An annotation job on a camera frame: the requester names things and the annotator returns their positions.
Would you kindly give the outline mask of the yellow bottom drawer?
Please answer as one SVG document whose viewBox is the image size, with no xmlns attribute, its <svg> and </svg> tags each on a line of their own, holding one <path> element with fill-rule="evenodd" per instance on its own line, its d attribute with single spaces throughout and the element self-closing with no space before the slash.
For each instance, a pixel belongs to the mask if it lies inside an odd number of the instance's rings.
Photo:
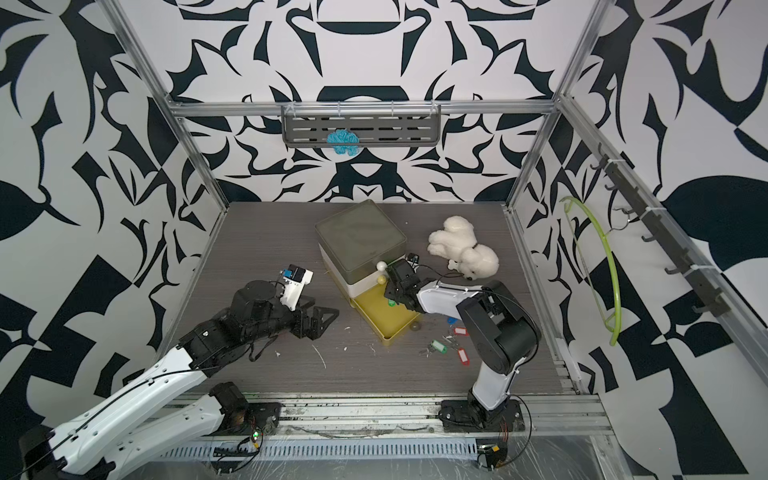
<svg viewBox="0 0 768 480">
<path fill-rule="evenodd" d="M 367 321 L 382 345 L 389 346 L 396 337 L 416 322 L 421 314 L 402 305 L 388 306 L 384 290 L 384 285 L 377 284 L 352 298 L 350 304 Z"/>
</svg>

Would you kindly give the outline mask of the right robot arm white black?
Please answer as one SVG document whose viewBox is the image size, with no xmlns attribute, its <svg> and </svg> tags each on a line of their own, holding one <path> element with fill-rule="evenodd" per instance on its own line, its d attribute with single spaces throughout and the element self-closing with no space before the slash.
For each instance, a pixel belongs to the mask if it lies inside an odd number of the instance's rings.
<svg viewBox="0 0 768 480">
<path fill-rule="evenodd" d="M 408 258 L 380 261 L 377 270 L 387 277 L 385 298 L 410 311 L 461 320 L 481 359 L 467 406 L 459 411 L 444 407 L 441 420 L 463 428 L 494 426 L 507 409 L 513 379 L 538 353 L 540 329 L 503 283 L 451 285 L 420 278 L 418 267 Z"/>
</svg>

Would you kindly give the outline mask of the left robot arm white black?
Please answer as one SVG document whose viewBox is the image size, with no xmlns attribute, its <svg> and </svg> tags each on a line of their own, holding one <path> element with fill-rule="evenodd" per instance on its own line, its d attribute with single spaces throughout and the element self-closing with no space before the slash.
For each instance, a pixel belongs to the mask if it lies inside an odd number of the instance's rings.
<svg viewBox="0 0 768 480">
<path fill-rule="evenodd" d="M 248 401 L 232 382 L 181 410 L 152 416 L 178 395 L 227 366 L 259 359 L 254 347 L 283 332 L 316 340 L 338 318 L 335 308 L 305 297 L 303 281 L 256 280 L 231 304 L 182 336 L 131 383 L 90 410 L 54 428 L 38 426 L 19 441 L 19 479 L 120 479 L 155 457 L 198 437 L 224 434 L 255 439 L 262 431 Z"/>
</svg>

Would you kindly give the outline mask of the drawer unit olive cream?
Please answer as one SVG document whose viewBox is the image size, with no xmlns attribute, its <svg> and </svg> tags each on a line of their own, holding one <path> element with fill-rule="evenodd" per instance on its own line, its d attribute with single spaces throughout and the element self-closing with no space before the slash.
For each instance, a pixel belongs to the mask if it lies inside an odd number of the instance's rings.
<svg viewBox="0 0 768 480">
<path fill-rule="evenodd" d="M 366 200 L 315 224 L 326 266 L 345 295 L 356 298 L 377 285 L 389 264 L 406 253 L 407 237 L 373 201 Z"/>
</svg>

